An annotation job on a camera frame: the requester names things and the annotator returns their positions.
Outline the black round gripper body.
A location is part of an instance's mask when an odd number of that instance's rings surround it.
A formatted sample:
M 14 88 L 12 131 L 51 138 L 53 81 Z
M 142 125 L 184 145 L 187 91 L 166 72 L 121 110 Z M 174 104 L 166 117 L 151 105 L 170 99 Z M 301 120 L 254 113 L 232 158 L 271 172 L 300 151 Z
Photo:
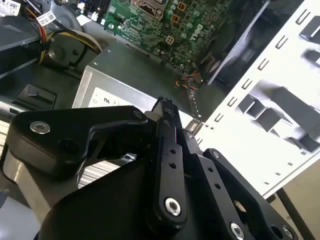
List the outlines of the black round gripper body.
M 137 160 L 61 199 L 41 240 L 222 240 L 224 223 L 204 182 L 221 184 L 215 160 Z

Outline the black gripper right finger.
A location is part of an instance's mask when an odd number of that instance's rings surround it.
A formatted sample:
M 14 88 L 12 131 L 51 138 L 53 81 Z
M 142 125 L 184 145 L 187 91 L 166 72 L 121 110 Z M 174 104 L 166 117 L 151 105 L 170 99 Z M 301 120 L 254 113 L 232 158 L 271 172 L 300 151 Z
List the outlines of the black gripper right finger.
M 188 202 L 206 238 L 215 240 L 297 240 L 295 230 L 216 149 L 202 151 L 182 128 L 178 107 L 166 101 L 166 115 L 177 128 Z

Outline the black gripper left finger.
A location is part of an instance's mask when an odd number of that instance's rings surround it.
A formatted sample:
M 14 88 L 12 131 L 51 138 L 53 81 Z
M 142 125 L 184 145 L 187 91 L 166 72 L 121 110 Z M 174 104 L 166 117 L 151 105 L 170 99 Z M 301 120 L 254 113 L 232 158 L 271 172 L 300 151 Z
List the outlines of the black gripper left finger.
M 183 161 L 177 127 L 159 98 L 132 105 L 26 111 L 11 122 L 11 179 L 43 224 L 66 196 L 138 160 Z

